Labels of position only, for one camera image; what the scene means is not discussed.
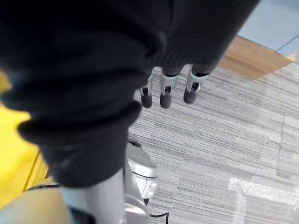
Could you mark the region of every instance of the yellow object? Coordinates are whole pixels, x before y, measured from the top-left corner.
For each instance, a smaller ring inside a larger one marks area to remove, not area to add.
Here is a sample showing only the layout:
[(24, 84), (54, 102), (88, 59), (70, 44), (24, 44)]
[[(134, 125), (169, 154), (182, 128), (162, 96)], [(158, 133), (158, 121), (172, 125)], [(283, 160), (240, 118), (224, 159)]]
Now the yellow object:
[[(5, 89), (4, 80), (0, 74), (0, 91)], [(0, 208), (42, 181), (47, 173), (37, 146), (24, 141), (16, 129), (29, 118), (28, 113), (0, 104)]]

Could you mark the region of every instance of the black cable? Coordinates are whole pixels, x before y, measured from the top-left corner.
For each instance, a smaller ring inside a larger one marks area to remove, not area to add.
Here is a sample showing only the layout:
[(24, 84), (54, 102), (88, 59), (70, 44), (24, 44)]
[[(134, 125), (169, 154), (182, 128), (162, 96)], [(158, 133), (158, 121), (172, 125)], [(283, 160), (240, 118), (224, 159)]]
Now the black cable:
[(150, 214), (150, 216), (153, 217), (153, 218), (159, 218), (159, 217), (166, 216), (166, 224), (168, 224), (169, 212), (166, 212), (166, 213), (161, 214), (161, 215), (152, 215), (152, 214)]

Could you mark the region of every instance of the black cloth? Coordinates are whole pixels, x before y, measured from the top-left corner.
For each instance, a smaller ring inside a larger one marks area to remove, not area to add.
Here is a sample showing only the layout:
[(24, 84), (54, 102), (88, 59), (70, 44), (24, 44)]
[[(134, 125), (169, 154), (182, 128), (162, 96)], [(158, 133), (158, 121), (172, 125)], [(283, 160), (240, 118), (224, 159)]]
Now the black cloth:
[(123, 166), (145, 70), (209, 73), (257, 2), (3, 0), (0, 69), (12, 89), (1, 100), (30, 113), (19, 132), (60, 184), (97, 184)]

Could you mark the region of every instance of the black fabric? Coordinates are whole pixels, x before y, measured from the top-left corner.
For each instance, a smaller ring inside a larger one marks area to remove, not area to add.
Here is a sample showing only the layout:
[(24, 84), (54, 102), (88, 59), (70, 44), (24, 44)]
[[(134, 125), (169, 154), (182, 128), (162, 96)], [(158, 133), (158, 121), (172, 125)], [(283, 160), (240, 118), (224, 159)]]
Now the black fabric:
[(210, 72), (256, 4), (1, 1), (0, 68), (13, 86), (2, 101), (30, 113), (19, 131), (60, 184), (97, 184), (123, 165), (146, 69), (197, 63)]

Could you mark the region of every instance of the gray striped carpet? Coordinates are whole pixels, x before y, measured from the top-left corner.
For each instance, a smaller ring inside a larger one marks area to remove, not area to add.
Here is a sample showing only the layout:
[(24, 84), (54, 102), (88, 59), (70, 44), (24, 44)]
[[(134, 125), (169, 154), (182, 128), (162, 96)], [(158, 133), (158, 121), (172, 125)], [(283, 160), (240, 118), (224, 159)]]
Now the gray striped carpet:
[(150, 212), (170, 211), (171, 224), (299, 223), (299, 65), (256, 81), (216, 69), (193, 105), (188, 70), (166, 110), (154, 69), (153, 106), (129, 131), (159, 167)]

